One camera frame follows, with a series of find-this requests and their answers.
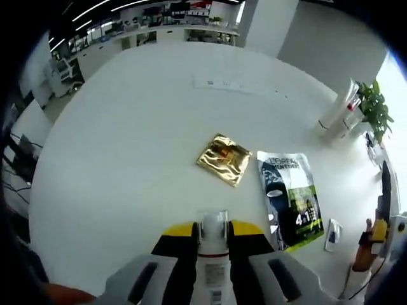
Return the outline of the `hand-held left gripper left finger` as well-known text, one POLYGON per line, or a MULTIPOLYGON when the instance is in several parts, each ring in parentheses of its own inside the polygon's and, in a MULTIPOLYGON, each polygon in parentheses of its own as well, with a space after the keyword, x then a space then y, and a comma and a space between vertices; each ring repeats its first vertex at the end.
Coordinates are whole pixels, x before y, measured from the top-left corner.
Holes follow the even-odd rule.
POLYGON ((150 254, 111 275, 99 304, 189 304, 196 280, 198 224, 166 229, 150 254))

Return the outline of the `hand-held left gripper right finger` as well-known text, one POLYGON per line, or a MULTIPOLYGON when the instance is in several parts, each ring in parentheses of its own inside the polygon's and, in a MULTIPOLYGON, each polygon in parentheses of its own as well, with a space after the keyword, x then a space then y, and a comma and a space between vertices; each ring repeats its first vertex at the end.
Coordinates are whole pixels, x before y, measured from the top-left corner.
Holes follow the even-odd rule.
POLYGON ((229 221, 231 281, 238 304, 330 304, 319 277, 291 254, 275 251, 250 222, 229 221))

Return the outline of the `person's right hand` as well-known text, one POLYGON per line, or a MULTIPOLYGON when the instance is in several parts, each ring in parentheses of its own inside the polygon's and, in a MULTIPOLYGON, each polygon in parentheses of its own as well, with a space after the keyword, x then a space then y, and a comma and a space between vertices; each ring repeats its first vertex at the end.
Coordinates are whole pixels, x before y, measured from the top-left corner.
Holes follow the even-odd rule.
POLYGON ((352 265, 352 270, 355 272, 365 272, 368 271, 375 259, 376 254, 371 253, 371 232, 373 230, 373 223, 371 219, 366 219, 366 229, 362 232, 359 239, 359 248, 355 256, 354 263, 352 265))

